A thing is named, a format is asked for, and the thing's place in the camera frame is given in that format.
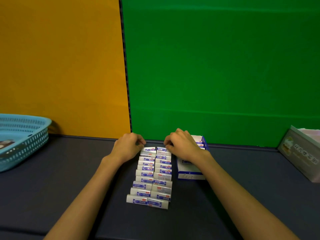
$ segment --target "plastic basket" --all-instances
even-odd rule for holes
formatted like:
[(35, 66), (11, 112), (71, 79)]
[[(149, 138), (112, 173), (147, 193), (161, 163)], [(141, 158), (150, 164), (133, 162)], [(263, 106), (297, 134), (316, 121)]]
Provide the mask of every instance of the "plastic basket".
[(0, 141), (14, 143), (0, 149), (0, 172), (13, 168), (48, 141), (51, 120), (44, 117), (0, 113)]

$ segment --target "gray box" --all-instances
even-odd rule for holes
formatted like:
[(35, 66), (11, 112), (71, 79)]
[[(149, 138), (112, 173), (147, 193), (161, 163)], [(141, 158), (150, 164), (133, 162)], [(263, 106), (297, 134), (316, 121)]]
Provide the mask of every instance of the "gray box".
[(278, 147), (278, 150), (314, 183), (320, 183), (318, 135), (320, 130), (297, 129), (291, 126)]

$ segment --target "green backdrop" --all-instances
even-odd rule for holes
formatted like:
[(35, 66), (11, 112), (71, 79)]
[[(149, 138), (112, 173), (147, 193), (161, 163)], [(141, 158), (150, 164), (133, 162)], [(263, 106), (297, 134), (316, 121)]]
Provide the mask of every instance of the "green backdrop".
[(320, 0), (122, 0), (132, 129), (275, 147), (320, 129)]

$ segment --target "orange wall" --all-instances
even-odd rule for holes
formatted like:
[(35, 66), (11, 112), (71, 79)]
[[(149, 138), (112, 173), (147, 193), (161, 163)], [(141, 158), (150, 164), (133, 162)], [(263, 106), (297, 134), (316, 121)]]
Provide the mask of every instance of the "orange wall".
[(118, 0), (0, 0), (0, 113), (62, 134), (130, 132)]

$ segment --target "left hand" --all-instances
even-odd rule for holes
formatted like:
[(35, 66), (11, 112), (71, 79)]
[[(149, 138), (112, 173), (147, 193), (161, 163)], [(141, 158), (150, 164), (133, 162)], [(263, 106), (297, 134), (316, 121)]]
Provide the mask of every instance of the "left hand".
[(130, 133), (124, 134), (115, 141), (110, 157), (119, 160), (121, 164), (130, 159), (144, 148), (146, 141), (141, 135)]

